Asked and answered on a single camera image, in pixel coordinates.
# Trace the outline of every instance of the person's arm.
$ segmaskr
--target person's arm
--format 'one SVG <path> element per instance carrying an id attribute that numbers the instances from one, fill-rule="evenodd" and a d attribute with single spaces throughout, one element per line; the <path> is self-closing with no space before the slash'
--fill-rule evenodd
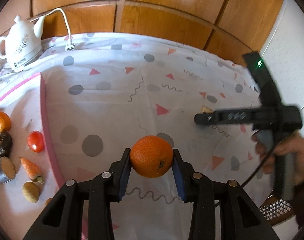
<path id="1" fill-rule="evenodd" d="M 252 136 L 252 140 L 257 142 L 255 134 Z M 260 155 L 262 160 L 265 157 L 265 147 L 261 143 L 257 143 L 255 151 Z M 291 136 L 280 142 L 274 149 L 274 154 L 278 156 L 286 155 L 290 152 L 295 153 L 295 194 L 294 199 L 290 201 L 290 204 L 294 208 L 296 214 L 296 221 L 299 228 L 304 224 L 304 138 L 299 132 L 293 133 Z M 275 157 L 271 156 L 268 158 L 263 166 L 263 171 L 269 174 L 273 170 L 273 164 Z"/>

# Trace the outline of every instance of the electric kettle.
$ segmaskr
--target electric kettle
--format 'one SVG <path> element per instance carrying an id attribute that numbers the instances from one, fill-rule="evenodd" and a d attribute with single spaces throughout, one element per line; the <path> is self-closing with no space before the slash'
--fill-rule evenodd
<path id="1" fill-rule="evenodd" d="M 0 47 L 2 41 L 5 41 L 6 53 L 3 55 L 0 50 L 0 58 L 6 58 L 15 72 L 21 71 L 19 67 L 33 62 L 42 53 L 41 36 L 44 18 L 45 15 L 41 16 L 36 24 L 33 24 L 17 15 L 8 36 L 0 37 Z"/>

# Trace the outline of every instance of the tomato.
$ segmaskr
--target tomato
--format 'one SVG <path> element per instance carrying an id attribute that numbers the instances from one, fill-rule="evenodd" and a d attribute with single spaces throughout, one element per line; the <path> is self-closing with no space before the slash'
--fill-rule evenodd
<path id="1" fill-rule="evenodd" d="M 31 132 L 28 136 L 27 143 L 29 148 L 36 153 L 42 152 L 44 149 L 43 136 L 39 131 Z"/>

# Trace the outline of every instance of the wooden wall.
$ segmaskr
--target wooden wall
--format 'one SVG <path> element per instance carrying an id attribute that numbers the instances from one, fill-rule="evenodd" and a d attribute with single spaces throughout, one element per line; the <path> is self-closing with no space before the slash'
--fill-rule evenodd
<path id="1" fill-rule="evenodd" d="M 30 0 L 34 18 L 56 7 L 72 33 L 122 32 L 194 46 L 243 65 L 260 50 L 283 0 Z M 46 17 L 43 38 L 67 35 L 63 17 Z"/>

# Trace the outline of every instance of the kettle spout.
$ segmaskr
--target kettle spout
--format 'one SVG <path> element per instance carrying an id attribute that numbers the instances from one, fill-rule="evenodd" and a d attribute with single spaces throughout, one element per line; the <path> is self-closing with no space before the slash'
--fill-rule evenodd
<path id="1" fill-rule="evenodd" d="M 41 16 L 33 27 L 34 34 L 39 39 L 41 38 L 42 33 L 43 33 L 43 23 L 44 23 L 45 17 L 46 17 L 45 15 Z"/>

